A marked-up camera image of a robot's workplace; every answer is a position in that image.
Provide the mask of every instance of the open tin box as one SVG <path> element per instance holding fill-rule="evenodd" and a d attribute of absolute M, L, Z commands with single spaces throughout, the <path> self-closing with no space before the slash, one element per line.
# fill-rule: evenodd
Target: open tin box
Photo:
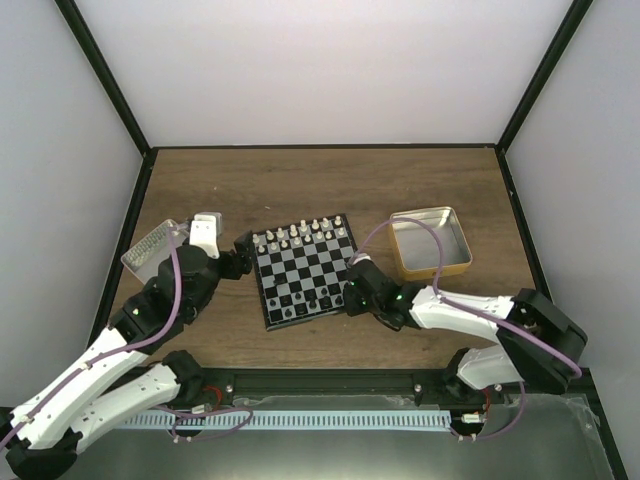
<path fill-rule="evenodd" d="M 456 212 L 451 207 L 434 207 L 398 212 L 391 219 L 408 217 L 429 225 L 438 235 L 444 250 L 442 275 L 464 272 L 473 257 L 462 233 Z M 407 281 L 433 278 L 438 269 L 438 246 L 424 228 L 410 222 L 389 225 L 389 237 L 400 276 Z"/>

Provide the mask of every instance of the magnetic chessboard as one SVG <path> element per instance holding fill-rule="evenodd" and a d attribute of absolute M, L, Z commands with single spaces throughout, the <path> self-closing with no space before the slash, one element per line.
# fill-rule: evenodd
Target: magnetic chessboard
<path fill-rule="evenodd" d="M 313 219 L 305 220 L 306 232 L 297 223 L 296 236 L 290 225 L 254 234 L 252 260 L 267 331 L 343 310 L 347 261 L 357 247 L 344 214 L 326 219 L 325 225 L 318 219 L 317 229 Z"/>

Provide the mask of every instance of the black frame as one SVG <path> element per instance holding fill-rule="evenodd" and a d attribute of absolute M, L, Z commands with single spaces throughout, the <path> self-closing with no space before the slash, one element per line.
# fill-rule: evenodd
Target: black frame
<path fill-rule="evenodd" d="M 89 343 L 92 343 L 99 332 L 106 326 L 115 299 L 122 264 L 120 257 L 126 252 L 131 243 L 142 203 L 144 201 L 149 179 L 156 161 L 158 151 L 165 149 L 259 149 L 259 148 L 292 148 L 292 149 L 316 149 L 316 148 L 494 148 L 498 159 L 498 165 L 502 172 L 505 187 L 511 201 L 511 206 L 516 219 L 520 237 L 525 249 L 531 274 L 538 291 L 551 298 L 551 292 L 547 285 L 540 260 L 536 253 L 531 232 L 518 198 L 506 153 L 513 143 L 518 131 L 524 124 L 527 115 L 533 108 L 538 96 L 542 92 L 547 80 L 565 49 L 569 45 L 573 35 L 578 29 L 582 19 L 586 15 L 593 0 L 573 0 L 562 23 L 560 24 L 551 44 L 534 73 L 527 89 L 525 90 L 516 110 L 511 116 L 504 133 L 498 144 L 346 144 L 346 145 L 269 145 L 269 146 L 198 146 L 198 147 L 150 147 L 140 126 L 135 119 L 122 91 L 120 90 L 111 70 L 103 57 L 100 49 L 84 21 L 78 6 L 74 0 L 55 0 L 60 12 L 69 24 L 78 44 L 84 51 L 98 79 L 102 83 L 107 95 L 114 105 L 120 119 L 131 135 L 143 158 L 140 173 L 136 181 L 134 192 L 127 210 L 124 225 L 122 227 L 116 251 L 111 262 L 106 285 L 100 299 L 98 312 L 93 324 Z M 138 376 L 141 368 L 133 369 L 123 376 L 120 381 L 128 381 L 132 376 Z M 442 395 L 438 389 L 430 386 L 436 385 L 442 375 L 442 370 L 286 370 L 286 369 L 205 369 L 205 374 L 210 383 L 219 386 L 225 392 L 225 401 L 230 401 L 232 395 L 306 395 L 306 394 L 365 394 L 382 393 L 397 394 L 403 396 L 415 396 L 416 402 L 423 404 L 440 404 L 443 408 L 465 408 L 464 403 L 447 404 L 450 397 Z M 421 392 L 416 393 L 414 385 L 424 385 Z M 232 386 L 232 392 L 226 392 L 226 386 Z M 517 393 L 507 389 L 508 393 Z M 571 394 L 584 394 L 589 401 L 592 411 L 599 417 L 598 430 L 604 444 L 609 463 L 615 478 L 628 478 L 622 460 L 618 453 L 613 435 L 609 428 L 605 412 L 600 403 L 597 390 L 593 383 L 591 373 L 584 369 L 584 376 L 572 382 L 569 387 Z"/>

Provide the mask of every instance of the white wall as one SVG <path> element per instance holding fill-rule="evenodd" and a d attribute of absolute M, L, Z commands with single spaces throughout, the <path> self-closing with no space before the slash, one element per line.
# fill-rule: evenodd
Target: white wall
<path fill-rule="evenodd" d="M 554 300 L 589 335 L 630 478 L 640 478 L 640 31 L 594 2 L 508 152 Z"/>
<path fill-rule="evenodd" d="M 152 145 L 494 142 L 570 0 L 79 0 Z"/>
<path fill-rule="evenodd" d="M 52 1 L 0 2 L 0 405 L 84 350 L 140 155 Z"/>

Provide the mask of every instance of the purple wire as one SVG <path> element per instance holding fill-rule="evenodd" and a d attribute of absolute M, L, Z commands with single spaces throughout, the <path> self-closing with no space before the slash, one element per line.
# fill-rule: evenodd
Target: purple wire
<path fill-rule="evenodd" d="M 555 348 L 551 347 L 550 345 L 547 345 L 546 343 L 544 343 L 539 338 L 531 335 L 529 332 L 527 332 L 525 330 L 522 330 L 521 328 L 517 327 L 516 325 L 513 325 L 512 323 L 509 323 L 509 322 L 507 322 L 507 321 L 505 321 L 505 320 L 503 320 L 501 318 L 494 317 L 493 315 L 485 313 L 482 310 L 476 310 L 475 308 L 468 307 L 466 305 L 463 305 L 461 303 L 455 302 L 453 300 L 449 300 L 444 295 L 442 295 L 440 293 L 440 290 L 438 289 L 438 280 L 440 279 L 440 275 L 442 274 L 442 270 L 444 268 L 444 249 L 442 248 L 442 242 L 440 241 L 440 238 L 438 238 L 438 235 L 433 230 L 433 228 L 431 228 L 426 223 L 421 222 L 420 220 L 416 220 L 415 218 L 408 218 L 408 217 L 396 217 L 396 218 L 389 219 L 389 220 L 387 220 L 385 222 L 382 222 L 380 225 L 378 225 L 376 228 L 373 229 L 373 231 L 369 234 L 369 236 L 361 244 L 361 246 L 358 249 L 358 251 L 356 253 L 354 253 L 353 257 L 351 257 L 351 259 L 349 260 L 349 265 L 352 264 L 352 262 L 356 258 L 356 256 L 362 252 L 364 247 L 371 241 L 373 236 L 380 231 L 380 229 L 382 229 L 383 227 L 385 227 L 387 225 L 390 225 L 392 223 L 404 223 L 404 222 L 414 223 L 414 224 L 424 228 L 426 231 L 428 231 L 431 234 L 433 239 L 436 241 L 436 244 L 438 245 L 438 254 L 440 256 L 440 259 L 438 260 L 438 269 L 436 271 L 435 276 L 433 277 L 433 283 L 432 283 L 431 286 L 433 287 L 433 291 L 435 292 L 436 296 L 438 296 L 438 298 L 440 299 L 440 301 L 442 303 L 445 303 L 445 304 L 447 304 L 447 305 L 449 305 L 451 307 L 457 308 L 458 310 L 462 310 L 463 312 L 467 312 L 467 313 L 470 313 L 472 315 L 476 315 L 478 317 L 484 318 L 485 320 L 489 320 L 490 322 L 493 322 L 493 323 L 497 324 L 498 326 L 500 326 L 500 327 L 502 327 L 502 328 L 504 328 L 506 330 L 509 330 L 510 332 L 515 333 L 516 335 L 521 336 L 525 340 L 528 340 L 529 342 L 533 343 L 537 347 L 541 348 L 542 350 L 544 350 L 545 352 L 547 352 L 551 356 L 557 358 L 562 363 L 564 363 L 569 368 L 571 368 L 571 370 L 573 370 L 573 372 L 575 374 L 574 378 L 580 378 L 582 376 L 582 370 L 580 369 L 580 367 L 578 366 L 578 364 L 576 362 L 574 362 L 569 357 L 567 357 L 563 353 L 559 352 Z"/>
<path fill-rule="evenodd" d="M 176 318 L 178 316 L 178 311 L 180 310 L 180 299 L 182 298 L 182 281 L 181 281 L 181 273 L 180 273 L 180 262 L 178 261 L 178 252 L 176 250 L 176 246 L 173 243 L 173 239 L 171 238 L 172 231 L 175 228 L 169 228 L 167 230 L 167 243 L 169 244 L 169 249 L 171 251 L 171 262 L 173 263 L 173 271 L 175 277 L 175 295 L 173 298 L 173 307 L 171 308 L 171 313 L 169 314 L 169 319 L 167 323 L 162 327 L 162 329 L 156 333 L 151 338 L 147 340 L 143 340 L 141 342 L 133 343 L 131 345 L 125 345 L 123 347 L 114 348 L 113 350 L 109 350 L 108 352 L 101 353 L 96 357 L 87 360 L 87 365 L 91 368 L 95 363 L 100 360 L 104 360 L 107 357 L 112 355 L 116 355 L 120 352 L 129 352 L 131 350 L 136 350 L 141 347 L 145 347 L 151 343 L 158 341 L 162 338 L 169 329 L 173 326 Z M 42 400 L 25 416 L 27 419 L 31 420 L 35 417 L 61 390 L 63 390 L 67 385 L 69 385 L 78 375 L 80 375 L 84 369 L 77 368 L 69 375 L 67 375 L 58 385 L 51 389 L 51 391 L 43 397 Z M 28 421 L 20 421 L 20 423 L 16 424 L 13 429 L 2 439 L 0 440 L 0 452 L 7 446 L 9 441 L 20 431 L 22 428 L 28 423 Z"/>
<path fill-rule="evenodd" d="M 251 421 L 251 419 L 253 418 L 253 410 L 250 409 L 250 408 L 246 408 L 246 407 L 227 408 L 225 410 L 218 410 L 218 411 L 215 411 L 215 412 L 204 412 L 204 413 L 179 412 L 177 410 L 172 410 L 172 409 L 170 409 L 168 407 L 165 407 L 163 405 L 158 405 L 155 408 L 156 408 L 156 410 L 162 410 L 163 412 L 171 413 L 171 414 L 175 415 L 176 417 L 180 417 L 180 418 L 176 419 L 175 423 L 171 427 L 171 436 L 174 439 L 179 439 L 180 438 L 180 436 L 178 435 L 178 432 L 176 431 L 176 428 L 178 427 L 178 425 L 180 425 L 182 420 L 187 420 L 187 419 L 191 419 L 191 418 L 216 417 L 218 415 L 226 415 L 227 413 L 233 413 L 233 412 L 247 412 L 249 414 L 249 416 L 247 418 L 245 418 L 242 422 L 240 422 L 238 425 L 230 428 L 229 430 L 226 430 L 226 431 L 224 431 L 222 433 L 218 433 L 216 435 L 207 435 L 206 437 L 191 437 L 191 442 L 203 442 L 203 441 L 206 441 L 206 440 L 213 440 L 213 439 L 216 439 L 216 438 L 226 437 L 227 435 L 231 435 L 232 433 L 237 432 L 238 430 L 240 430 L 245 425 L 248 425 L 249 422 Z"/>

